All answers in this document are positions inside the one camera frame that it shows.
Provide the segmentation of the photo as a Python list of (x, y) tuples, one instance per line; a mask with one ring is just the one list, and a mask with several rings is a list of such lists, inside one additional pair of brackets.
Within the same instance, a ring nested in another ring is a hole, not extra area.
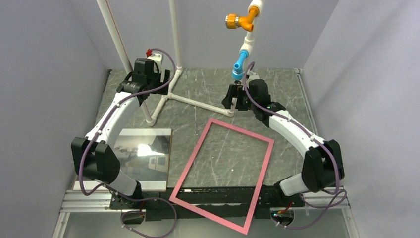
[(166, 191), (172, 129), (123, 129), (114, 144), (120, 169), (140, 182), (142, 190)]

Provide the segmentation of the pink wooden picture frame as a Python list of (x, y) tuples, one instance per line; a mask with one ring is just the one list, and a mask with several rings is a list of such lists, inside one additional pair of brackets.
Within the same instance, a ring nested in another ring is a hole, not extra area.
[[(210, 118), (175, 185), (170, 201), (247, 235), (273, 146), (272, 138)], [(222, 218), (177, 198), (178, 192), (184, 188), (239, 186), (255, 188), (245, 217)]]

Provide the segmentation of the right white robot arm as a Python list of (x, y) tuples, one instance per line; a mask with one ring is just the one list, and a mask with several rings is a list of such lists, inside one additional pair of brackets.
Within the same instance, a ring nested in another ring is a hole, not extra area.
[(276, 183), (279, 189), (273, 192), (273, 200), (277, 205), (286, 205), (298, 193), (319, 192), (333, 185), (339, 188), (345, 176), (339, 143), (317, 136), (283, 105), (272, 101), (263, 79), (230, 84), (221, 103), (226, 109), (252, 111), (258, 121), (283, 136), (303, 156), (301, 172)]

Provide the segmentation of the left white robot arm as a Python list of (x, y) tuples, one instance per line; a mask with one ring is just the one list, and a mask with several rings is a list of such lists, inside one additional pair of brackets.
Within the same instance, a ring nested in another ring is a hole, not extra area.
[(113, 102), (95, 127), (84, 137), (75, 137), (71, 152), (79, 184), (85, 195), (83, 179), (105, 185), (123, 196), (129, 208), (138, 207), (143, 199), (141, 184), (121, 169), (113, 148), (124, 125), (150, 94), (168, 93), (171, 71), (160, 69), (157, 62), (137, 58), (134, 70), (118, 85)]

